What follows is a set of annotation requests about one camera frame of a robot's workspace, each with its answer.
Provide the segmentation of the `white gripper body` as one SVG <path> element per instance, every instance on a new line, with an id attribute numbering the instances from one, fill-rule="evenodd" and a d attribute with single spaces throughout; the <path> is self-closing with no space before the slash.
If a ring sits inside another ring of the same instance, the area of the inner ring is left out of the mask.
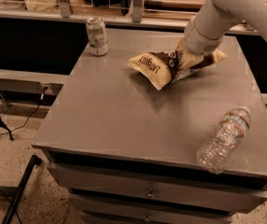
<path id="1" fill-rule="evenodd" d="M 184 41 L 189 53 L 195 55 L 208 55 L 218 48 L 222 39 L 211 39 L 202 35 L 196 28 L 195 18 L 192 18 L 185 27 Z"/>

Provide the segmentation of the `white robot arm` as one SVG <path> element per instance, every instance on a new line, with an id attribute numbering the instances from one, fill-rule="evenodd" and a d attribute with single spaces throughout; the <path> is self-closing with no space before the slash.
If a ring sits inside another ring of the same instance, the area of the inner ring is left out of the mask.
<path id="1" fill-rule="evenodd" d="M 246 21 L 267 42 L 267 0 L 206 0 L 185 28 L 188 52 L 212 53 L 240 21 Z"/>

